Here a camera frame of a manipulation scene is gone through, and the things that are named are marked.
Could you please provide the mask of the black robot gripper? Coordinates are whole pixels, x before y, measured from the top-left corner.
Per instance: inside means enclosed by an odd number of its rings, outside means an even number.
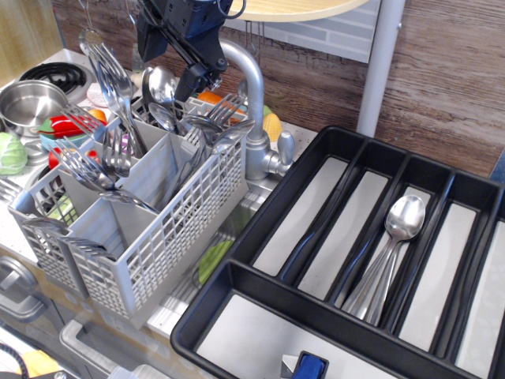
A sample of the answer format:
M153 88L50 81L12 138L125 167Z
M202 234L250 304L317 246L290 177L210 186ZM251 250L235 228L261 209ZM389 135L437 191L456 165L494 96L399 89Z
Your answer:
M185 60L174 98L185 102L209 79L220 77L227 60L219 30L229 12L228 1L139 1L137 45L143 62L171 46Z

